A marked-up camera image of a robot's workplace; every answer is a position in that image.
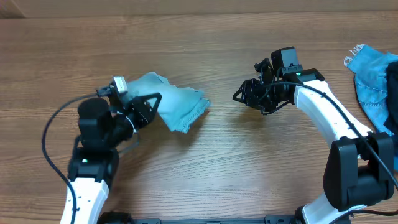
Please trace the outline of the light blue denim shorts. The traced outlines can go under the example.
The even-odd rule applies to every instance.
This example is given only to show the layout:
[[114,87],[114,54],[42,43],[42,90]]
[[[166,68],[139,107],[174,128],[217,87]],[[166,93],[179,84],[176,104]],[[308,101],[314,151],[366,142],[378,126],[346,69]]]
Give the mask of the light blue denim shorts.
[[191,87],[179,88],[155,72],[128,82],[127,88],[127,96],[131,98],[160,93],[162,99],[157,112],[171,132],[188,133],[190,126],[211,105],[204,91]]

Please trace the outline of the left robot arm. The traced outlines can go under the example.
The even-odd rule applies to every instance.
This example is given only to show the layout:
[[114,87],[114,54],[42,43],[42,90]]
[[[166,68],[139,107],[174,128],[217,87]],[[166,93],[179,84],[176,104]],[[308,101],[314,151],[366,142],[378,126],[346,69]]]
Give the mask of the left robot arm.
[[137,96],[112,113],[102,98],[89,98],[78,107],[80,135],[68,165],[67,199],[62,223],[133,223],[129,213],[103,212],[121,152],[117,147],[151,123],[160,93]]

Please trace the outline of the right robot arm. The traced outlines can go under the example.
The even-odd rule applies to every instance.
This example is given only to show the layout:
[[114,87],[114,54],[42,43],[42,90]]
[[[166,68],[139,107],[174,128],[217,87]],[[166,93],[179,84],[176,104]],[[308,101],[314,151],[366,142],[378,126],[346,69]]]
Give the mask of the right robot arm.
[[318,70],[303,68],[294,47],[274,51],[254,69],[259,76],[245,80],[233,100],[264,116],[295,105],[313,121],[330,149],[323,193],[292,215],[266,216],[266,223],[349,223],[355,214],[375,214],[374,205],[392,198],[397,189],[395,137],[361,124]]

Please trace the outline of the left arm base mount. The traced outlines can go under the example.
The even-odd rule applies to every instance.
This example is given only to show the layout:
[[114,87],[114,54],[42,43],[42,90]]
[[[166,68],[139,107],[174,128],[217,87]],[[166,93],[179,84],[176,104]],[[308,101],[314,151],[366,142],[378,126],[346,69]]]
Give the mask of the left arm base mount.
[[104,212],[99,217],[97,224],[133,224],[130,213]]

